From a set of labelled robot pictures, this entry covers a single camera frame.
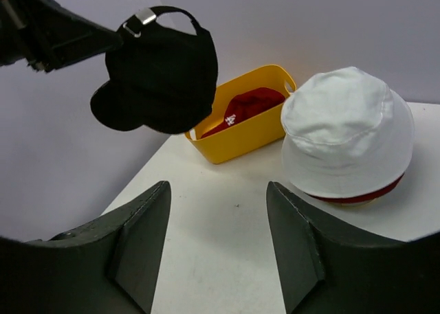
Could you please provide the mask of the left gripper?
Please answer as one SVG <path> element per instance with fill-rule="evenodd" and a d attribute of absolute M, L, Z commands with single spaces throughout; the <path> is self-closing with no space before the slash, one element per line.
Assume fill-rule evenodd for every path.
<path fill-rule="evenodd" d="M 1 66 L 51 72 L 122 45 L 119 34 L 55 0 L 1 0 Z"/>

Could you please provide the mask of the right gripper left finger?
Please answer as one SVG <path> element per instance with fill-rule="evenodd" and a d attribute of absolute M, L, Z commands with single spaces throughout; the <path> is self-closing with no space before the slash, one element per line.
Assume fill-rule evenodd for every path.
<path fill-rule="evenodd" d="M 171 210 L 160 181 L 49 240 L 1 239 L 2 313 L 150 313 Z"/>

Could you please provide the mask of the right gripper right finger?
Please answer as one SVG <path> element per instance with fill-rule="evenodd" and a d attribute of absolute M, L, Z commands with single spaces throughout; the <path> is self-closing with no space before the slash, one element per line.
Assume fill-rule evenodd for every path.
<path fill-rule="evenodd" d="M 287 313 L 438 313 L 439 235 L 360 229 L 269 182 L 267 215 Z"/>

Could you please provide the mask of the dark red hat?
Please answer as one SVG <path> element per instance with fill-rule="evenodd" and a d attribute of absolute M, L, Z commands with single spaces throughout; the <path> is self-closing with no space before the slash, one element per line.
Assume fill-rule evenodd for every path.
<path fill-rule="evenodd" d="M 274 108 L 284 101 L 285 96 L 282 93 L 267 87 L 259 87 L 237 95 L 231 99 L 225 110 L 222 122 L 208 132 L 205 132 L 201 138 L 211 136 L 244 122 L 258 114 Z"/>
<path fill-rule="evenodd" d="M 303 192 L 330 203 L 360 203 L 388 194 L 405 174 L 406 171 L 387 174 L 372 170 L 367 173 L 326 176 L 317 181 L 313 188 Z"/>

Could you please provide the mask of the black cap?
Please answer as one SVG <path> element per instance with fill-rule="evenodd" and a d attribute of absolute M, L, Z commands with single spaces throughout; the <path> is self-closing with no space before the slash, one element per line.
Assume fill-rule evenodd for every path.
<path fill-rule="evenodd" d="M 210 32 L 191 13 L 167 5 L 145 8 L 117 33 L 122 46 L 105 54 L 109 80 L 90 99 L 101 124 L 177 135 L 210 116 L 217 53 Z"/>

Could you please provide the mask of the white hat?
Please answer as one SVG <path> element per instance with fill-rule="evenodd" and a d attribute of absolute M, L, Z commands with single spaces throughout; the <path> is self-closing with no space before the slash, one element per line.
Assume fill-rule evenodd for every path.
<path fill-rule="evenodd" d="M 285 177 L 314 197 L 377 192 L 401 178 L 412 159 L 410 107 L 357 67 L 312 76 L 286 99 L 280 121 Z"/>

